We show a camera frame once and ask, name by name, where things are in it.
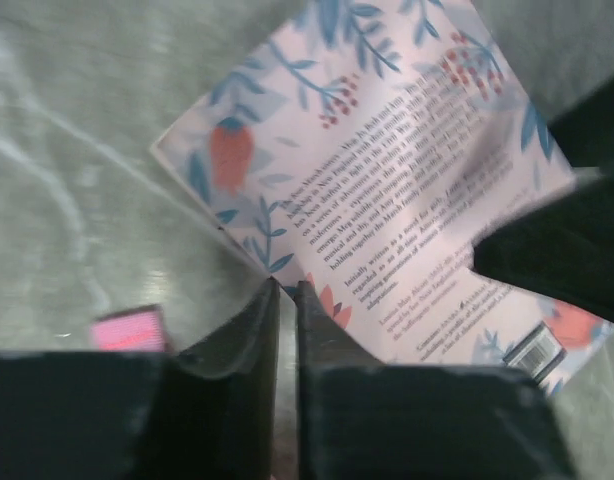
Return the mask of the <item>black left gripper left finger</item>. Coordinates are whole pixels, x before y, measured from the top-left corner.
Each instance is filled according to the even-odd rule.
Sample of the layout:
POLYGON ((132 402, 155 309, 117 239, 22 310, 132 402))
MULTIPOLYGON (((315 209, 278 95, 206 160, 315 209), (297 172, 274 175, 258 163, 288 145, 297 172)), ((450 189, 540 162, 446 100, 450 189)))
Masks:
POLYGON ((274 375, 277 366, 280 289, 268 278, 251 300, 224 325, 182 350, 178 363, 205 379, 252 374, 274 375))

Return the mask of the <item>floral pink notebook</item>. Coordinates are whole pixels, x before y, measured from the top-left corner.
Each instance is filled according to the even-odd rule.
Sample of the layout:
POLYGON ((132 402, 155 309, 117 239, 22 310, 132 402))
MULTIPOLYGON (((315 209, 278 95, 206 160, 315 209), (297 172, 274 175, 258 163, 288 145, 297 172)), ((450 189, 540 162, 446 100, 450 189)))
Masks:
POLYGON ((614 332, 470 268, 481 232, 574 174, 469 1, 312 1, 153 152, 379 360, 506 364, 554 393, 614 332))

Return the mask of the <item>pink student backpack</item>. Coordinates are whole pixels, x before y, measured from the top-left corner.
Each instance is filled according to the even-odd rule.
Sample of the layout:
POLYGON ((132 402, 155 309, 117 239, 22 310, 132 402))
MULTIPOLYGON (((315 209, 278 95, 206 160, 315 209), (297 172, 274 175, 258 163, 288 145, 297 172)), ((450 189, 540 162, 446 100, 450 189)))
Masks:
POLYGON ((166 352, 169 340, 159 305, 152 304, 115 312, 90 327, 96 348, 103 351, 166 352))

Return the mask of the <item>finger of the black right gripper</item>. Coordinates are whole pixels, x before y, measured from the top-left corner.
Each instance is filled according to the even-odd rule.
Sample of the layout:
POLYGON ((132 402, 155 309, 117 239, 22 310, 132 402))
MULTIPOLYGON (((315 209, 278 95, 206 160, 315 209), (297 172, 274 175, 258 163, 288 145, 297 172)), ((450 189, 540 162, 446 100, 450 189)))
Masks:
POLYGON ((614 77, 552 131, 581 183, 479 239, 472 269, 614 323, 614 77))

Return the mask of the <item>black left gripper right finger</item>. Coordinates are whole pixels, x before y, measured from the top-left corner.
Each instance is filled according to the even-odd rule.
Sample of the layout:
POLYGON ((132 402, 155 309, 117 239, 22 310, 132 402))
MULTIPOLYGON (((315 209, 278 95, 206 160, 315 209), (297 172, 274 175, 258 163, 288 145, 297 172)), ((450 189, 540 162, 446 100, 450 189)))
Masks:
POLYGON ((361 347, 329 314, 307 281, 298 283, 296 313, 299 365, 376 365, 377 359, 361 347))

